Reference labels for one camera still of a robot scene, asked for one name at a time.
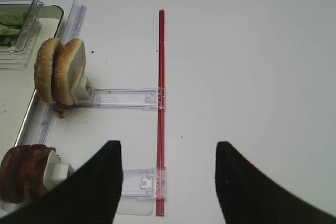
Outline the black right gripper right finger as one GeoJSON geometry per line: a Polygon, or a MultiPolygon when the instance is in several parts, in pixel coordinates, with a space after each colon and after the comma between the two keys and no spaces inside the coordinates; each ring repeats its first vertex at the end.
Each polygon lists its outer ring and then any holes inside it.
{"type": "Polygon", "coordinates": [[[243,157],[218,142],[215,188],[226,223],[335,223],[335,217],[285,190],[243,157]]]}

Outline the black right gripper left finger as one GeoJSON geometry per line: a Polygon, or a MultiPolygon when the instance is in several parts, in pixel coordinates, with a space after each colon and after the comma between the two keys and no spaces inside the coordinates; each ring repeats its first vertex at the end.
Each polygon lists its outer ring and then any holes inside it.
{"type": "Polygon", "coordinates": [[[120,141],[107,141],[64,182],[1,223],[113,223],[121,198],[120,141]]]}

